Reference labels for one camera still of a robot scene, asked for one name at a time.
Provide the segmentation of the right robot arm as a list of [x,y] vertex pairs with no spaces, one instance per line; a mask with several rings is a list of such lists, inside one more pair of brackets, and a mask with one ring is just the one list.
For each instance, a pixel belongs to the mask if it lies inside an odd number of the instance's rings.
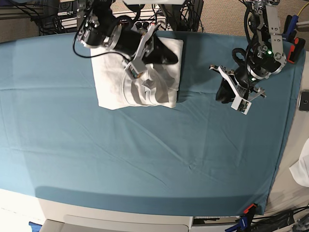
[[80,42],[88,48],[104,47],[105,54],[120,55],[129,67],[147,64],[176,64],[179,59],[156,32],[160,23],[137,27],[143,4],[128,5],[136,15],[114,16],[111,0],[84,0],[80,3],[81,23],[73,44]]

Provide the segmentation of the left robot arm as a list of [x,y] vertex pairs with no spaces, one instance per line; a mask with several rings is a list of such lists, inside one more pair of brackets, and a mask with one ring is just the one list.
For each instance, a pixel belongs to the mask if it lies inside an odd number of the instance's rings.
[[246,6],[244,30],[248,46],[234,48],[232,58],[238,64],[226,74],[244,99],[257,92],[261,80],[278,74],[287,63],[280,33],[278,0],[244,0]]

